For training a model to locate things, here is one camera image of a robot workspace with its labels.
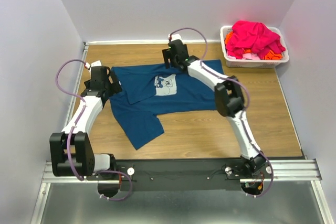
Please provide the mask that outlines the blue t-shirt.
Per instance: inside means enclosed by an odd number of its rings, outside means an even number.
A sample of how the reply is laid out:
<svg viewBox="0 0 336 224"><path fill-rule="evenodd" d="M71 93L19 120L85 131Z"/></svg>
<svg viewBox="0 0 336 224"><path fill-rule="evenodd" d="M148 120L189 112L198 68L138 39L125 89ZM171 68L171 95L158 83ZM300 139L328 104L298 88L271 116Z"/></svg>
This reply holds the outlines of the blue t-shirt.
<svg viewBox="0 0 336 224"><path fill-rule="evenodd" d="M158 115L216 109L214 92L176 68L155 64L112 70L122 90L110 97L111 110L136 150L164 133Z"/></svg>

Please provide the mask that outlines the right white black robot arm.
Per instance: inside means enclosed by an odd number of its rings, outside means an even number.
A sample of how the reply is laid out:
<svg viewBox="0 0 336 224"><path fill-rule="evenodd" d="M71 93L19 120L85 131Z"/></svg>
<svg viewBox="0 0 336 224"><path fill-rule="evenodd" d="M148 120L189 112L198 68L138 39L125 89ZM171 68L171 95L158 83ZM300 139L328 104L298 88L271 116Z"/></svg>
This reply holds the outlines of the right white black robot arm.
<svg viewBox="0 0 336 224"><path fill-rule="evenodd" d="M202 82L214 91L217 112L230 123L243 161L237 172L252 178L267 163L249 127L242 84L235 76L228 77L210 68L196 56L190 56L187 45L180 39L169 39L168 48L162 50L166 68L174 67Z"/></svg>

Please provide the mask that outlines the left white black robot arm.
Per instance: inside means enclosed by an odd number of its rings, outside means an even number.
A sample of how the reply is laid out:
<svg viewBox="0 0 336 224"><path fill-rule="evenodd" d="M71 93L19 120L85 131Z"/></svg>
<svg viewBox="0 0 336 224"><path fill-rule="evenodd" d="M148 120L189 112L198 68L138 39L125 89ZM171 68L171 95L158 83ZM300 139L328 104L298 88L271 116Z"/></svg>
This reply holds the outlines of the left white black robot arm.
<svg viewBox="0 0 336 224"><path fill-rule="evenodd" d="M118 78L109 67L90 66L90 79L79 98L79 106L60 133L49 139L53 174L75 176L79 180L99 173L104 179L116 175L112 154L94 154L89 140L92 126L111 96L121 92Z"/></svg>

